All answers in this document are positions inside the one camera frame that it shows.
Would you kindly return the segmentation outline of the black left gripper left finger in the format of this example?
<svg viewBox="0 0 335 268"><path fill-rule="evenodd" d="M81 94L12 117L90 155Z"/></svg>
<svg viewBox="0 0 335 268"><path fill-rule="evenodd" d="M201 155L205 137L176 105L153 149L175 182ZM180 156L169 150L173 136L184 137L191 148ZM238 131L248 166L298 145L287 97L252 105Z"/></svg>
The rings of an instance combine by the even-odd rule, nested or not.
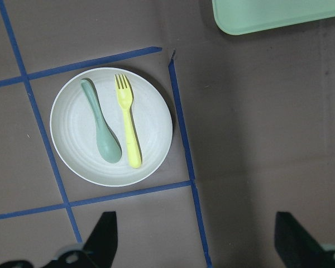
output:
<svg viewBox="0 0 335 268"><path fill-rule="evenodd" d="M54 267L111 267L118 248L116 212L104 212L80 250L70 250Z"/></svg>

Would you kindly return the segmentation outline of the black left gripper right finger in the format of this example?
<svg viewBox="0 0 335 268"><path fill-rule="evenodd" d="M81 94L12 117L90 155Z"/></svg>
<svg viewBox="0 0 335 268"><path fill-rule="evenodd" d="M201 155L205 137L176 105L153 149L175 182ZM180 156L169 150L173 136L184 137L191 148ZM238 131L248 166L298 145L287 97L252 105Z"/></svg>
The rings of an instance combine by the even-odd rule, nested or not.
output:
<svg viewBox="0 0 335 268"><path fill-rule="evenodd" d="M335 246L321 245L289 212L277 212L274 247L285 267L335 267Z"/></svg>

